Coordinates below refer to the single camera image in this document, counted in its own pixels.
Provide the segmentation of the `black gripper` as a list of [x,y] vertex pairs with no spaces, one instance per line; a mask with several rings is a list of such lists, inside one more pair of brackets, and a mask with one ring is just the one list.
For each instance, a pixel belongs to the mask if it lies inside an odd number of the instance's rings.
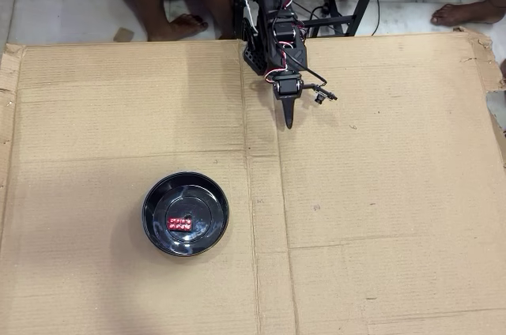
[[274,96],[276,99],[281,99],[285,125],[291,129],[295,100],[301,96],[304,85],[301,75],[299,73],[280,73],[274,76],[273,82]]

